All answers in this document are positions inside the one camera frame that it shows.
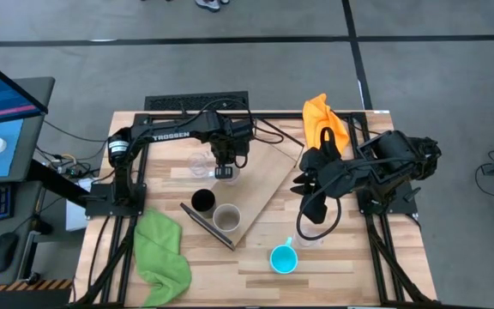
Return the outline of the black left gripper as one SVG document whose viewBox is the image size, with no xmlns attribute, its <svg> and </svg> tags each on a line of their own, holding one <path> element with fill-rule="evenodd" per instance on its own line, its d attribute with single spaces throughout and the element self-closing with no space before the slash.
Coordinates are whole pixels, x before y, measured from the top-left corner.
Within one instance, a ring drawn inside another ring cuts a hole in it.
<svg viewBox="0 0 494 309">
<path fill-rule="evenodd" d="M 233 164 L 244 168 L 247 165 L 250 141 L 254 139 L 253 128 L 248 119 L 225 119 L 222 128 L 210 136 L 211 151 L 219 167 Z"/>
</svg>

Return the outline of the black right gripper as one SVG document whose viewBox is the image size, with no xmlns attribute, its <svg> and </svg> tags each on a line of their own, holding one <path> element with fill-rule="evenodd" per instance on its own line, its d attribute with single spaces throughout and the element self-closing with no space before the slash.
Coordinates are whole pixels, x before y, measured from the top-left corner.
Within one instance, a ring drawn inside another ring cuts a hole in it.
<svg viewBox="0 0 494 309">
<path fill-rule="evenodd" d="M 294 180 L 290 191 L 303 197 L 300 210 L 314 224 L 323 224 L 328 212 L 327 197 L 336 201 L 338 221 L 341 218 L 339 194 L 334 186 L 344 171 L 341 154 L 332 147 L 309 148 L 302 155 L 299 169 L 302 171 Z"/>
</svg>

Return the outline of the white patterned mug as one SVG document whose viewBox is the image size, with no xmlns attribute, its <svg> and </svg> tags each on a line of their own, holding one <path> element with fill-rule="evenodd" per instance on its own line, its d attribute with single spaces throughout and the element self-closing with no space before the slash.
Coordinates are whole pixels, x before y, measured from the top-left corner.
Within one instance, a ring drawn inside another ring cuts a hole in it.
<svg viewBox="0 0 494 309">
<path fill-rule="evenodd" d="M 232 169 L 232 176 L 229 179 L 220 179 L 220 182 L 226 185 L 235 185 L 238 182 L 240 169 L 235 165 L 229 165 L 229 167 Z"/>
</svg>

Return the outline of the clear glass cup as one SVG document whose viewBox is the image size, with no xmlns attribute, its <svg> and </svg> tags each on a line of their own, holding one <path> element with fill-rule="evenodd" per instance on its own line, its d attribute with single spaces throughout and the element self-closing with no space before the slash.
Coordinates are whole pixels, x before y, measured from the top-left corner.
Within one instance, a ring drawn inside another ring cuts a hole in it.
<svg viewBox="0 0 494 309">
<path fill-rule="evenodd" d="M 212 178 L 213 169 L 209 166 L 209 158 L 206 153 L 194 153 L 189 159 L 189 170 L 196 178 Z"/>
<path fill-rule="evenodd" d="M 318 235 L 317 230 L 312 225 L 308 225 L 308 224 L 303 224 L 301 226 L 301 232 L 307 237 L 314 237 Z M 306 248 L 315 248 L 320 246 L 322 244 L 322 239 L 307 240 L 302 238 L 298 234 L 298 232 L 295 232 L 293 236 L 293 242 L 296 248 L 306 249 Z"/>
</svg>

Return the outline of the black cup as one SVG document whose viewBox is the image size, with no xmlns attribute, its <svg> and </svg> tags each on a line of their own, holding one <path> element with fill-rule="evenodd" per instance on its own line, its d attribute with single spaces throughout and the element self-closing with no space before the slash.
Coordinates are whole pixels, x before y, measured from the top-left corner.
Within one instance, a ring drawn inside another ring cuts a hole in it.
<svg viewBox="0 0 494 309">
<path fill-rule="evenodd" d="M 212 214 L 214 212 L 216 197 L 211 190 L 200 189 L 196 191 L 190 201 L 194 210 L 199 213 Z"/>
</svg>

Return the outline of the tall off-white cup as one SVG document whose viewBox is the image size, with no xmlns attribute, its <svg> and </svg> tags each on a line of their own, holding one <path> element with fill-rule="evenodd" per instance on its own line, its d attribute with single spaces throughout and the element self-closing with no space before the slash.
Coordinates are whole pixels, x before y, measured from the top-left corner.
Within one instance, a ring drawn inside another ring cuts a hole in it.
<svg viewBox="0 0 494 309">
<path fill-rule="evenodd" d="M 233 204 L 225 203 L 216 208 L 213 213 L 214 226 L 224 233 L 235 231 L 241 222 L 241 212 Z"/>
</svg>

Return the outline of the teal mug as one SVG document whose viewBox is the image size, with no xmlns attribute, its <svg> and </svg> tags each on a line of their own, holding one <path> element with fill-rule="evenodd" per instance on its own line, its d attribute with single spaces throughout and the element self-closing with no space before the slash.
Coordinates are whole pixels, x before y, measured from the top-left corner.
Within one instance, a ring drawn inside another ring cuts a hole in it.
<svg viewBox="0 0 494 309">
<path fill-rule="evenodd" d="M 292 237 L 282 245 L 277 245 L 270 254 L 269 264 L 278 274 L 290 274 L 298 266 L 298 254 L 292 247 Z"/>
</svg>

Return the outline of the black perforated floor grate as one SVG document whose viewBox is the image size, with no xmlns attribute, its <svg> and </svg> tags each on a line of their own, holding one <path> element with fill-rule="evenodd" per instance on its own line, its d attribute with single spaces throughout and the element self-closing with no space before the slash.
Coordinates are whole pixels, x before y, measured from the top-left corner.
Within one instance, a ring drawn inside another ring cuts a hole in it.
<svg viewBox="0 0 494 309">
<path fill-rule="evenodd" d="M 209 109 L 244 110 L 249 106 L 247 91 L 169 94 L 146 96 L 145 111 L 198 111 L 205 105 Z"/>
</svg>

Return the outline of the orange cloth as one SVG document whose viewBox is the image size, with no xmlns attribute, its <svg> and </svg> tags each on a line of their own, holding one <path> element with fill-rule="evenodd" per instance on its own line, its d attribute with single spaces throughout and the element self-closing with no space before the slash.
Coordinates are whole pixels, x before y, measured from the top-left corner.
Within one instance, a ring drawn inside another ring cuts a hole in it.
<svg viewBox="0 0 494 309">
<path fill-rule="evenodd" d="M 308 148 L 319 148 L 321 146 L 320 134 L 325 128 L 330 128 L 334 132 L 336 148 L 342 155 L 344 154 L 350 138 L 345 125 L 327 104 L 326 94 L 319 94 L 307 100 L 302 110 L 302 118 Z"/>
</svg>

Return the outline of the green cloth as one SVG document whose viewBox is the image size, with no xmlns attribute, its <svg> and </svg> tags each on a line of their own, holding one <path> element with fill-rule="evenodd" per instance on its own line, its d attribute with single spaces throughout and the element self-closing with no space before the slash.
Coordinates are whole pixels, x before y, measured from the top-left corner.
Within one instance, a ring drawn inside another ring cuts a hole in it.
<svg viewBox="0 0 494 309">
<path fill-rule="evenodd" d="M 156 210 L 147 210 L 134 231 L 138 276 L 151 286 L 143 306 L 162 306 L 184 293 L 192 274 L 180 253 L 182 227 Z"/>
</svg>

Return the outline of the white box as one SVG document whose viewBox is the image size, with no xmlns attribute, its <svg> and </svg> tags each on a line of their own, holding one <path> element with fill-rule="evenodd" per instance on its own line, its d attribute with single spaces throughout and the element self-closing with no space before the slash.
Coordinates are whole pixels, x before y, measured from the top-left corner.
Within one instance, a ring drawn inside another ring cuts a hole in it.
<svg viewBox="0 0 494 309">
<path fill-rule="evenodd" d="M 91 184 L 93 179 L 81 179 L 78 185 L 86 190 L 91 191 Z M 67 232 L 74 232 L 87 227 L 87 217 L 85 215 L 85 209 L 70 200 L 66 201 L 66 219 L 65 230 Z"/>
</svg>

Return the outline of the yellow black hazard strip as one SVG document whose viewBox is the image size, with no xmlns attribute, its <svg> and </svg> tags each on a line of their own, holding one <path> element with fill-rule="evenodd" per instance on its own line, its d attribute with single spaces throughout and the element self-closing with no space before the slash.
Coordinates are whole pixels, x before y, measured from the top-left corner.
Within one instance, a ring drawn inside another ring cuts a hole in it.
<svg viewBox="0 0 494 309">
<path fill-rule="evenodd" d="M 34 284 L 14 282 L 9 285 L 0 285 L 0 292 L 35 291 L 35 290 L 65 290 L 71 289 L 71 279 L 40 280 Z"/>
</svg>

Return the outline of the black computer mouse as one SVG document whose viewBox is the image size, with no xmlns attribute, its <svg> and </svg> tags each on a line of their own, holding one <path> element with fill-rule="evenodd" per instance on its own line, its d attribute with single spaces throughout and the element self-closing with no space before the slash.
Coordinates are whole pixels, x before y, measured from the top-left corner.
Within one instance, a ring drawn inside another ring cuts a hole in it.
<svg viewBox="0 0 494 309">
<path fill-rule="evenodd" d="M 15 232 L 0 235 L 0 273 L 7 270 L 12 264 L 18 240 L 19 236 Z"/>
</svg>

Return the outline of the black aluminium rig frame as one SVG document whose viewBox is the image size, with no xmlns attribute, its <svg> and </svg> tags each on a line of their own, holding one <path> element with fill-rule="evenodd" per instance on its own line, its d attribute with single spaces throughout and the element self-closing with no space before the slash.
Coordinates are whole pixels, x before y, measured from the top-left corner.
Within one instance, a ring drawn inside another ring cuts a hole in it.
<svg viewBox="0 0 494 309">
<path fill-rule="evenodd" d="M 252 223 L 244 232 L 235 251 L 227 248 L 203 227 L 191 220 L 180 203 L 190 204 L 191 195 L 202 187 L 210 188 L 214 181 L 194 176 L 188 168 L 188 159 L 195 153 L 209 151 L 208 144 L 194 139 L 159 142 L 142 150 L 131 171 L 148 188 L 145 209 L 154 209 L 169 216 L 183 228 L 180 252 L 187 259 L 191 272 L 190 288 L 166 306 L 169 307 L 217 307 L 241 306 L 263 308 L 273 306 L 379 306 L 384 296 L 396 305 L 395 288 L 398 276 L 391 275 L 378 249 L 371 248 L 366 230 L 367 220 L 359 213 L 354 194 L 340 202 L 343 215 L 338 228 L 323 238 L 320 245 L 299 247 L 299 265 L 290 275 L 278 275 L 269 265 L 272 249 L 286 242 L 295 233 L 294 221 L 300 195 L 289 191 L 292 180 L 300 171 L 294 167 L 300 159 L 301 143 L 305 144 L 302 113 L 299 111 L 256 111 L 260 127 L 274 127 L 289 135 L 279 145 L 257 144 L 254 141 L 249 153 L 248 165 L 242 169 L 239 183 L 262 163 L 264 176 L 261 185 L 249 187 L 261 189 L 262 197 L 268 197 L 257 213 L 246 223 Z M 437 298 L 419 228 L 404 215 L 388 218 L 391 229 L 388 239 L 396 245 L 395 256 L 403 269 L 418 284 L 429 305 L 437 305 Z M 102 296 L 94 298 L 93 306 L 71 304 L 64 308 L 117 309 L 142 307 L 151 286 L 137 274 L 136 255 L 125 254 L 105 288 L 109 287 L 107 302 Z"/>
</svg>

